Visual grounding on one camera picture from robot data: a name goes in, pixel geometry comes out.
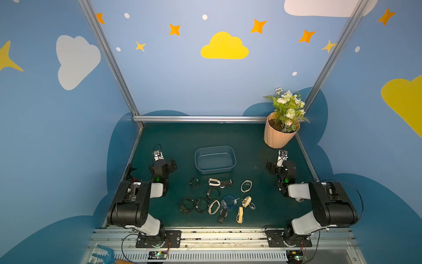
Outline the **small black watch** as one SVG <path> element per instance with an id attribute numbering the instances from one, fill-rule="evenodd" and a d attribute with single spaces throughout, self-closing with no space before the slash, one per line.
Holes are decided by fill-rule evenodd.
<path id="1" fill-rule="evenodd" d="M 192 178 L 189 182 L 191 188 L 197 188 L 200 186 L 200 180 L 196 177 Z"/>

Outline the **beige oval band watch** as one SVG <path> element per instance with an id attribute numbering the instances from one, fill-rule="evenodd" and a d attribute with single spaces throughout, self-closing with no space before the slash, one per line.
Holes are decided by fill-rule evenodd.
<path id="1" fill-rule="evenodd" d="M 245 180 L 242 184 L 241 184 L 241 192 L 242 193 L 247 193 L 252 189 L 252 185 L 253 182 L 251 180 Z"/>

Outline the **silver chain watch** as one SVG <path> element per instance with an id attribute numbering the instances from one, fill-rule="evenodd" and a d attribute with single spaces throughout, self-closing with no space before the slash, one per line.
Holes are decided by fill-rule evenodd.
<path id="1" fill-rule="evenodd" d="M 250 202 L 249 204 L 246 205 L 246 208 L 250 208 L 252 210 L 255 210 L 256 206 L 254 205 L 254 203 Z"/>

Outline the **tan small watch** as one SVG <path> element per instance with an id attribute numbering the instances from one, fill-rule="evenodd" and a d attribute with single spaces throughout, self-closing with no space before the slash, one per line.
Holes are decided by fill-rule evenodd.
<path id="1" fill-rule="evenodd" d="M 244 199 L 241 201 L 242 207 L 244 207 L 244 208 L 249 207 L 249 205 L 250 205 L 251 201 L 252 201 L 252 198 L 251 198 L 250 196 L 247 196 L 246 198 L 244 198 Z"/>

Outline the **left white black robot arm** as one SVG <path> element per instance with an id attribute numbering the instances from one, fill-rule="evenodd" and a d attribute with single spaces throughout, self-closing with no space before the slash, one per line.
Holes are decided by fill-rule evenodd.
<path id="1" fill-rule="evenodd" d="M 107 223 L 137 232 L 138 248 L 171 246 L 164 224 L 149 213 L 149 206 L 151 199 L 167 194 L 169 174 L 177 168 L 174 159 L 156 160 L 149 166 L 152 180 L 139 181 L 131 175 L 136 168 L 129 164 L 107 212 Z"/>

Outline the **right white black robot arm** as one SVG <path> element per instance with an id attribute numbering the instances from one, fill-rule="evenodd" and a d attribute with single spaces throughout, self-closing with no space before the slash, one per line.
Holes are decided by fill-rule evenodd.
<path id="1" fill-rule="evenodd" d="M 316 231 L 348 227 L 359 221 L 358 212 L 340 182 L 297 183 L 296 165 L 288 160 L 267 162 L 266 169 L 277 176 L 278 189 L 284 197 L 311 202 L 310 212 L 286 222 L 282 234 L 286 246 L 297 246 Z"/>

